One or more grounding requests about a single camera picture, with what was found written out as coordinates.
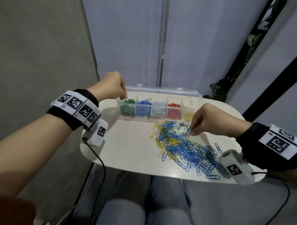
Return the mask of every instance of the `black wristband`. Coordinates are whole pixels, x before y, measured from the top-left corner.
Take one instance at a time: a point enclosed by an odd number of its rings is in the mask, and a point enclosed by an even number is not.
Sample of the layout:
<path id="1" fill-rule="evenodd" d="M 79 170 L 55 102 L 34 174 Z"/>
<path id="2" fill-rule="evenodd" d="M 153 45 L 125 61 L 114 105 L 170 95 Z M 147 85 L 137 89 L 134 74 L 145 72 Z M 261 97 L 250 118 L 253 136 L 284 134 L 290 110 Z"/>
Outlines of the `black wristband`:
<path id="1" fill-rule="evenodd" d="M 268 130 L 269 127 L 265 125 L 253 123 L 247 131 L 236 139 L 242 147 L 245 159 L 261 169 L 284 171 L 297 168 L 297 155 L 287 160 L 259 142 L 259 139 Z"/>
<path id="2" fill-rule="evenodd" d="M 89 99 L 91 102 L 93 102 L 97 107 L 99 107 L 98 100 L 95 98 L 95 96 L 85 89 L 76 89 L 75 92 L 85 96 L 87 99 Z M 51 107 L 46 113 L 51 114 L 53 116 L 59 117 L 62 120 L 64 120 L 72 129 L 72 131 L 76 130 L 78 127 L 82 126 L 83 123 L 79 121 L 77 118 L 73 117 L 72 115 L 68 114 L 64 110 L 58 108 L 58 107 Z"/>

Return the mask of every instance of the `white panel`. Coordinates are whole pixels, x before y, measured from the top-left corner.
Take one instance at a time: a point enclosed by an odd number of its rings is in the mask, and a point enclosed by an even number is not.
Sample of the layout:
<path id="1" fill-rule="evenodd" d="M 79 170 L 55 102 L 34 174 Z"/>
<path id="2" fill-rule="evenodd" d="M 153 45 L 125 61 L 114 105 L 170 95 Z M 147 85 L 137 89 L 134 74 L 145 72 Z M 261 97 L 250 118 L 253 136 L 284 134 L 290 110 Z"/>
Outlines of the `white panel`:
<path id="1" fill-rule="evenodd" d="M 255 122 L 265 125 L 275 124 L 297 136 L 297 83 L 276 100 Z"/>
<path id="2" fill-rule="evenodd" d="M 83 0 L 98 71 L 156 86 L 162 1 Z"/>
<path id="3" fill-rule="evenodd" d="M 171 1 L 163 87 L 211 94 L 225 77 L 267 0 Z"/>
<path id="4" fill-rule="evenodd" d="M 296 21 L 297 1 L 288 1 L 230 89 L 226 103 L 241 114 L 297 56 Z"/>

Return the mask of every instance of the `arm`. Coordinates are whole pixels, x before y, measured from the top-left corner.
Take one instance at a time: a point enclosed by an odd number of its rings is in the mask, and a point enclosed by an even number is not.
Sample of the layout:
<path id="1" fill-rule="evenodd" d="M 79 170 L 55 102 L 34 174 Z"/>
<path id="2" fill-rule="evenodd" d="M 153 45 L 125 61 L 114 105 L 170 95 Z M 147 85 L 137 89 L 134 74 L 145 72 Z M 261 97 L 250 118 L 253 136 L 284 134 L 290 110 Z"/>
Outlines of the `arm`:
<path id="1" fill-rule="evenodd" d="M 98 100 L 127 98 L 118 72 L 88 88 Z M 0 195 L 16 196 L 71 133 L 64 120 L 46 114 L 0 141 Z"/>
<path id="2" fill-rule="evenodd" d="M 252 126 L 252 123 L 236 118 L 214 105 L 206 103 L 195 113 L 191 126 L 193 128 L 191 135 L 193 136 L 209 132 L 215 135 L 239 138 Z M 281 174 L 297 186 L 297 169 L 286 170 Z"/>

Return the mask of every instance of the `hand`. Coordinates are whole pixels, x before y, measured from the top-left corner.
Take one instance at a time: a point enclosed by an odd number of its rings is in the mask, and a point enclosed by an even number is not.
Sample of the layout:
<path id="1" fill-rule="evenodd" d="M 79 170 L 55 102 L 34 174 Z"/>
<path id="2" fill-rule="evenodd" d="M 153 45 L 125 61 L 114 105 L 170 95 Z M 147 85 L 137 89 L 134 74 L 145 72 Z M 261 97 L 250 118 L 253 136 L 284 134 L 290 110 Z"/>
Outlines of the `hand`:
<path id="1" fill-rule="evenodd" d="M 101 102 L 105 99 L 126 99 L 127 91 L 125 82 L 118 72 L 107 72 L 105 76 L 94 86 L 87 89 Z"/>
<path id="2" fill-rule="evenodd" d="M 191 123 L 192 136 L 209 132 L 238 138 L 252 123 L 232 116 L 210 103 L 204 104 L 193 116 Z"/>

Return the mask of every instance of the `leg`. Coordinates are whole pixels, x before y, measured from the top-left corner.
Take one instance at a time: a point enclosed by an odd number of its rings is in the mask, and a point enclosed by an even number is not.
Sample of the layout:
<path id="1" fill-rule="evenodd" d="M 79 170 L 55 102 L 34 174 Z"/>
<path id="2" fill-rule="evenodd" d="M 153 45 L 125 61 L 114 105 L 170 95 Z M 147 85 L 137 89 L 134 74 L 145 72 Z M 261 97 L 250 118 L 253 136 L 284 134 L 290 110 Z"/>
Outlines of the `leg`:
<path id="1" fill-rule="evenodd" d="M 125 171 L 105 203 L 96 225 L 144 225 L 151 176 Z"/>
<path id="2" fill-rule="evenodd" d="M 193 225 L 179 179 L 153 176 L 148 225 Z"/>

